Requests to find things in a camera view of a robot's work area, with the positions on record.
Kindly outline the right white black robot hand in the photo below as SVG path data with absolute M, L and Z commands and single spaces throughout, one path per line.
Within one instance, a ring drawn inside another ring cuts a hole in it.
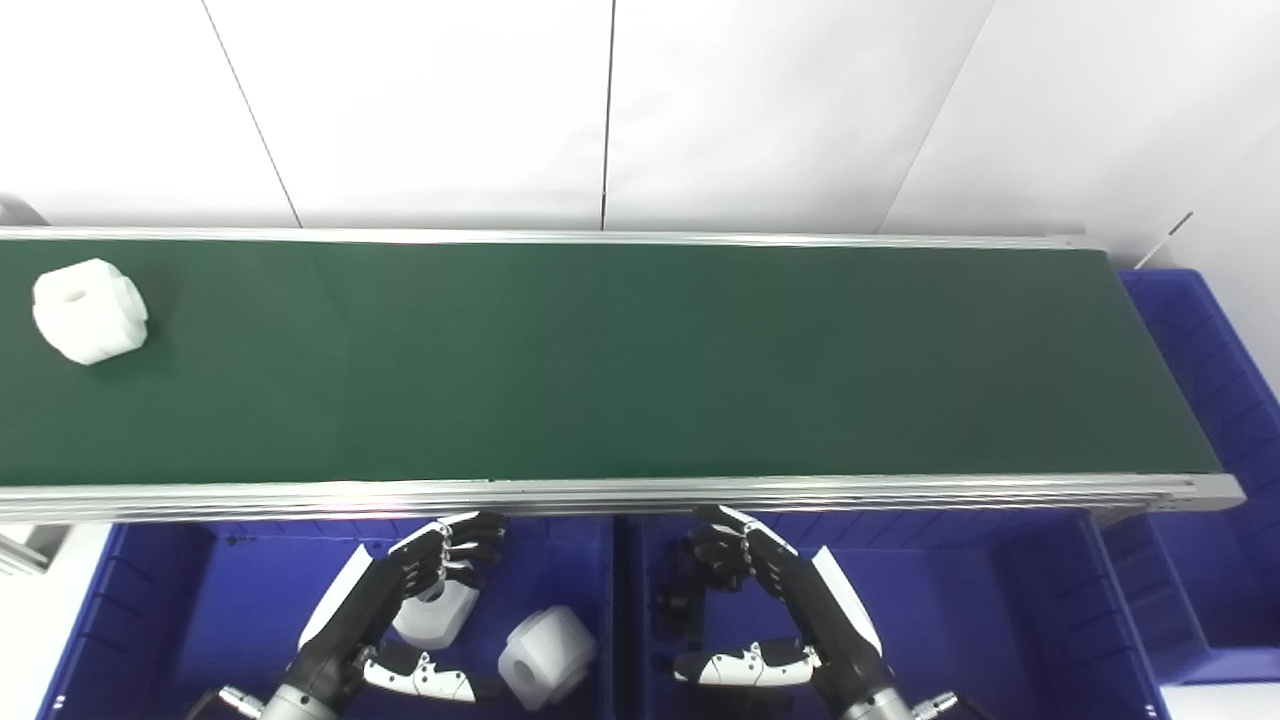
M 740 591 L 753 579 L 778 600 L 800 637 L 791 646 L 756 641 L 721 653 L 686 652 L 673 661 L 676 680 L 695 685 L 813 685 L 832 717 L 900 717 L 902 705 L 881 650 L 856 625 L 852 588 L 829 562 L 803 557 L 764 521 L 718 503 L 699 505 L 701 523 L 687 537 L 707 584 Z

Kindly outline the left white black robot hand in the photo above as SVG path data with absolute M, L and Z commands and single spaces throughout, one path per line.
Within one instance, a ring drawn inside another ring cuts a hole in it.
M 367 685 L 429 700 L 474 705 L 498 694 L 489 679 L 443 669 L 428 653 L 383 638 L 406 600 L 439 583 L 483 587 L 477 562 L 495 562 L 506 534 L 499 512 L 438 518 L 372 559 L 357 546 L 316 606 L 300 650 L 268 701 L 265 719 L 343 719 Z

